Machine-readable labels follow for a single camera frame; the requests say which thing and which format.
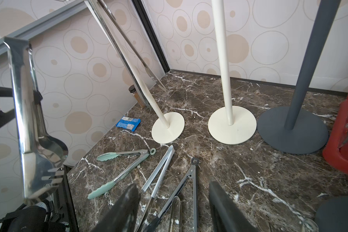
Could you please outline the blue snack packet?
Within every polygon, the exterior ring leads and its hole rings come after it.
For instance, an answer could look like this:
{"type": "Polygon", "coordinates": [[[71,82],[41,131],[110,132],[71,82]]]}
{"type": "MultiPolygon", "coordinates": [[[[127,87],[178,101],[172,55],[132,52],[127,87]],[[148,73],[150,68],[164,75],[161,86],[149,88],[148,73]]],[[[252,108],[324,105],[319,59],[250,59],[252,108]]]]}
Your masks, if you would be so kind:
{"type": "Polygon", "coordinates": [[[121,120],[116,124],[116,127],[127,129],[134,132],[140,123],[141,123],[141,119],[122,117],[121,120]]]}

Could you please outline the white handled steel tongs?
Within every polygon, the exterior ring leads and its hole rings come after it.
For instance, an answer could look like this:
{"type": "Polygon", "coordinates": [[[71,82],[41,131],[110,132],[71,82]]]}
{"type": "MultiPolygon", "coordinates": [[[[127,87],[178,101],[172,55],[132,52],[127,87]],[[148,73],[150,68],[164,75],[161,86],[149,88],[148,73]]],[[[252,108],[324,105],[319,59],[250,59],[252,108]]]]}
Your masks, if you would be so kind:
{"type": "Polygon", "coordinates": [[[169,146],[168,150],[166,151],[165,155],[163,156],[163,158],[161,159],[161,161],[159,162],[159,164],[157,165],[157,167],[154,169],[153,173],[150,175],[150,177],[148,178],[148,180],[146,181],[146,183],[143,185],[141,191],[139,192],[140,194],[140,198],[142,198],[145,195],[145,192],[147,191],[147,189],[149,188],[149,186],[151,185],[152,181],[155,179],[155,177],[157,176],[157,174],[159,173],[159,171],[161,171],[158,180],[156,182],[156,185],[153,189],[153,192],[151,194],[151,197],[145,207],[144,213],[142,215],[142,218],[140,219],[140,222],[138,224],[137,229],[135,230],[136,232],[140,232],[142,231],[144,222],[147,218],[148,212],[151,208],[151,205],[154,201],[154,199],[156,198],[157,192],[161,186],[161,183],[163,181],[163,178],[165,176],[165,173],[169,167],[170,161],[173,157],[175,153],[175,149],[174,146],[171,145],[169,146]]]}

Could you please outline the red polka dot toaster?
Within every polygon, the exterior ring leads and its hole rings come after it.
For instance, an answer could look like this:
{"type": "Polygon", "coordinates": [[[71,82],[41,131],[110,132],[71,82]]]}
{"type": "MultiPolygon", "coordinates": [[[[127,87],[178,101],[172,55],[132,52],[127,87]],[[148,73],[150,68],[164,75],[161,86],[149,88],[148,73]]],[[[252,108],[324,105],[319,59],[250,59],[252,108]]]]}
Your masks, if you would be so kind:
{"type": "Polygon", "coordinates": [[[340,104],[331,135],[322,154],[332,167],[348,175],[348,96],[340,104]]]}

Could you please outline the dark grey rack back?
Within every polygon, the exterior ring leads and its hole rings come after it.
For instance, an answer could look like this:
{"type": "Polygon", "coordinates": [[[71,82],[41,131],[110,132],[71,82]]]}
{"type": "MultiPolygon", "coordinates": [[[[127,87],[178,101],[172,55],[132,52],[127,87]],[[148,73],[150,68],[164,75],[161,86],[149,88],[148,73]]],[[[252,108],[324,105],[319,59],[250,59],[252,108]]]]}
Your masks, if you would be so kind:
{"type": "Polygon", "coordinates": [[[276,150],[309,154],[320,150],[328,141],[327,126],[302,105],[340,3],[321,1],[319,4],[290,106],[271,108],[257,121],[259,135],[276,150]]]}

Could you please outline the diagonal aluminium frame bar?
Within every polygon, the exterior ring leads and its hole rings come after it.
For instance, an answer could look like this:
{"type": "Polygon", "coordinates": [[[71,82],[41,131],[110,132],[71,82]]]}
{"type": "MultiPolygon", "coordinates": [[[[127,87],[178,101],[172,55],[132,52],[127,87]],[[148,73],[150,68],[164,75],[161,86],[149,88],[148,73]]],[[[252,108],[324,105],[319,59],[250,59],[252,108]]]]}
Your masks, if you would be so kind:
{"type": "MultiPolygon", "coordinates": [[[[46,16],[26,25],[11,34],[8,37],[29,40],[39,34],[44,33],[57,24],[73,17],[87,8],[84,1],[73,1],[64,5],[58,10],[47,14],[46,16]]],[[[7,52],[7,46],[3,42],[3,38],[0,38],[0,56],[7,52]]]]}

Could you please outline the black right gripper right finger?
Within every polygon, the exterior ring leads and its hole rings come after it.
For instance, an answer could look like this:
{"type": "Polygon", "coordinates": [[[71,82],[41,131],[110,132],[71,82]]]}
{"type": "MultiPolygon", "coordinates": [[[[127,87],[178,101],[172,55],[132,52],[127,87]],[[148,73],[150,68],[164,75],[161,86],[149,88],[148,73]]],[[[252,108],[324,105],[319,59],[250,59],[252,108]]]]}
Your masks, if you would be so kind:
{"type": "Polygon", "coordinates": [[[216,181],[209,183],[210,212],[215,232],[257,232],[216,181]]]}

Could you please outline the cream utensil rack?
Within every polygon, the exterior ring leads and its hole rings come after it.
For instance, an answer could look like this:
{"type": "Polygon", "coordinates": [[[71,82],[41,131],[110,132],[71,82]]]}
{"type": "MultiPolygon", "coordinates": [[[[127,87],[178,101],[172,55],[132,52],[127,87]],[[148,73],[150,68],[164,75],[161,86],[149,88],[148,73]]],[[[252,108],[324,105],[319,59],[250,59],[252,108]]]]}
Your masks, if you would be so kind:
{"type": "Polygon", "coordinates": [[[237,145],[246,142],[254,135],[257,122],[249,110],[240,106],[233,106],[227,54],[224,2],[212,1],[212,11],[225,106],[210,116],[208,130],[211,136],[217,141],[227,145],[237,145]]]}
{"type": "Polygon", "coordinates": [[[141,79],[140,74],[135,69],[132,61],[129,58],[128,53],[122,48],[122,45],[120,45],[119,43],[117,44],[122,52],[123,58],[126,60],[133,75],[135,76],[137,83],[142,90],[143,95],[146,97],[152,109],[158,116],[158,120],[156,120],[151,130],[152,138],[154,139],[155,142],[159,144],[168,144],[173,142],[182,134],[184,130],[184,126],[185,126],[184,117],[178,112],[169,112],[164,114],[160,110],[158,104],[156,103],[155,99],[151,95],[147,85],[141,79]]]}

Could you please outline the brown spice jar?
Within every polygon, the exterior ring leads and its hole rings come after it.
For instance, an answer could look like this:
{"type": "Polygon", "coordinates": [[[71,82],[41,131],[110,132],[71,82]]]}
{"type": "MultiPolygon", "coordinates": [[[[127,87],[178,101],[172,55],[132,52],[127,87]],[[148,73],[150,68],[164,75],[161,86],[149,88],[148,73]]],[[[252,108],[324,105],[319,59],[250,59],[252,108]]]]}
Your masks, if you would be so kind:
{"type": "Polygon", "coordinates": [[[136,99],[137,103],[140,105],[140,107],[142,109],[144,109],[146,107],[146,104],[144,103],[144,101],[141,99],[141,97],[139,96],[139,94],[136,91],[136,88],[134,85],[131,85],[129,87],[129,92],[133,95],[133,97],[136,99]]]}

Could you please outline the slim steel tongs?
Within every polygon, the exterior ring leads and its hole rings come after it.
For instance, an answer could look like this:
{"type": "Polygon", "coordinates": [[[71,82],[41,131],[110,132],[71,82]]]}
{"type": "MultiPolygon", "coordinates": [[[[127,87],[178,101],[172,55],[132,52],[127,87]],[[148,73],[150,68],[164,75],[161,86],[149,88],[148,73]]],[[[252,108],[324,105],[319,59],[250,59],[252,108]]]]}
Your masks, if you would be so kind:
{"type": "Polygon", "coordinates": [[[4,37],[3,42],[11,69],[24,203],[32,206],[62,183],[68,149],[46,131],[31,43],[12,37],[4,37]]]}

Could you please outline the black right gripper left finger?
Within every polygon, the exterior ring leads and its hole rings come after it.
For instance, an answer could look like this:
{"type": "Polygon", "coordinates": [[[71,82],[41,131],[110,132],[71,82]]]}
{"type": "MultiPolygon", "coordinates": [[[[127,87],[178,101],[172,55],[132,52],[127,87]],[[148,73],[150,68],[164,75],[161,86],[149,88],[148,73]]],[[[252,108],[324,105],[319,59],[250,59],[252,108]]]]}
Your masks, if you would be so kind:
{"type": "Polygon", "coordinates": [[[130,184],[114,206],[91,231],[134,232],[140,196],[136,184],[130,184]]]}

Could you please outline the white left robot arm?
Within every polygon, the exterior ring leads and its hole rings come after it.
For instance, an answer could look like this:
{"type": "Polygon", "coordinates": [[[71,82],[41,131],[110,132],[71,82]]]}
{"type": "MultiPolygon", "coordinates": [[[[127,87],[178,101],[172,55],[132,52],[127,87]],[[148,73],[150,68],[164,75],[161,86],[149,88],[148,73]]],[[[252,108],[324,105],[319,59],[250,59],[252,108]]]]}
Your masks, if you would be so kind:
{"type": "MultiPolygon", "coordinates": [[[[0,97],[12,97],[12,89],[0,87],[0,97]]],[[[14,110],[0,109],[0,128],[14,119],[14,110]]],[[[63,181],[53,194],[53,201],[44,200],[45,208],[22,204],[0,219],[1,232],[78,232],[70,187],[65,169],[63,181]]]]}

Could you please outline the dark grey rack near toaster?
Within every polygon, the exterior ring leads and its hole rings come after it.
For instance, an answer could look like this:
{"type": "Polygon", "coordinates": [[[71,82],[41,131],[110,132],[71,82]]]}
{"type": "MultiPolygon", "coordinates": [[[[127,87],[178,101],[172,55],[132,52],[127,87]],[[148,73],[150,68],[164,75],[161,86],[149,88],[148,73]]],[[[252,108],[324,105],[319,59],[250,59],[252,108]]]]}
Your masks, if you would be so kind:
{"type": "Polygon", "coordinates": [[[314,221],[320,232],[348,232],[348,196],[333,197],[322,203],[314,221]]]}

